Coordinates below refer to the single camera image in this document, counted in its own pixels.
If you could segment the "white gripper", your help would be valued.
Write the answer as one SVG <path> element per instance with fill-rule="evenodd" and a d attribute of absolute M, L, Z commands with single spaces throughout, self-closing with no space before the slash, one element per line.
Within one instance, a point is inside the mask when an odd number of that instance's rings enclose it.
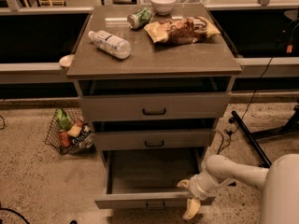
<path fill-rule="evenodd" d="M 205 200 L 208 193 L 215 188 L 215 180 L 208 172 L 201 172 L 198 175 L 194 175 L 190 180 L 183 179 L 179 181 L 178 187 L 188 189 L 189 193 L 195 198 L 187 200 L 187 209 L 183 215 L 185 220 L 191 220 L 201 207 L 199 200 Z"/>

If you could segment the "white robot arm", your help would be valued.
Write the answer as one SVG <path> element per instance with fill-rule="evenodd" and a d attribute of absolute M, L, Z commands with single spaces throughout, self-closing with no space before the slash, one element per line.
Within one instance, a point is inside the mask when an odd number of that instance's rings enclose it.
<path fill-rule="evenodd" d="M 206 169 L 178 182 L 191 197 L 183 216 L 190 220 L 213 189 L 242 182 L 262 192 L 260 224 L 299 224 L 299 155 L 279 157 L 269 168 L 233 162 L 222 155 L 206 160 Z"/>

